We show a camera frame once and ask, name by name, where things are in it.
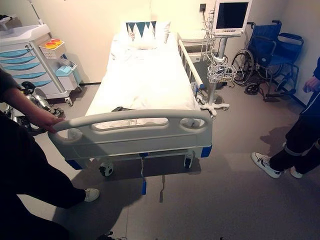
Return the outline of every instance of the wheelchair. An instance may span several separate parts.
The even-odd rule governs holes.
[[[234,82],[245,86],[245,93],[256,95],[260,91],[260,84],[266,83],[267,94],[262,91],[265,101],[268,98],[292,96],[296,93],[299,67],[295,65],[304,40],[301,36],[291,33],[280,33],[282,23],[273,20],[270,25],[251,26],[252,36],[245,49],[239,50],[232,61],[236,69]],[[252,82],[253,75],[258,74],[258,82]],[[277,77],[282,77],[271,94],[271,84]],[[291,86],[290,90],[284,90],[284,86]]]

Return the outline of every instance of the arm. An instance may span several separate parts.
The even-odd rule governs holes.
[[[12,76],[0,69],[0,100],[22,112],[34,125],[55,133],[53,125],[64,119],[34,105],[17,87]]]
[[[34,105],[26,96],[17,88],[9,88],[6,90],[2,99],[15,109],[22,112],[34,125],[43,128],[51,133],[56,131],[53,125],[63,121],[63,118],[57,118],[48,111]]]
[[[303,91],[305,93],[320,91],[320,57],[318,59],[317,67],[313,72],[314,76],[311,77],[304,84]]]

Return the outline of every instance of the wire basket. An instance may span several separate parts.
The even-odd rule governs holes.
[[[231,64],[220,61],[214,61],[207,70],[209,83],[222,83],[233,81],[236,77],[237,70]]]
[[[62,41],[62,43],[54,49],[46,48],[46,43],[47,42],[44,42],[39,45],[41,52],[46,59],[59,59],[62,54],[66,53],[66,46],[64,41]]]

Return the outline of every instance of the wall outlet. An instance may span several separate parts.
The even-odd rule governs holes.
[[[206,5],[205,3],[200,4],[200,12],[205,12],[206,11]]]

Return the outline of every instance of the hospital bed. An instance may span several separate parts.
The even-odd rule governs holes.
[[[166,44],[149,50],[127,47],[116,35],[86,115],[57,123],[60,133],[48,136],[77,170],[93,158],[110,163],[178,155],[190,168],[194,158],[210,154],[213,128],[211,114],[195,100],[191,79],[204,87],[179,34],[170,33]],[[112,112],[117,107],[131,110]],[[100,169],[105,176],[113,171],[107,166]]]

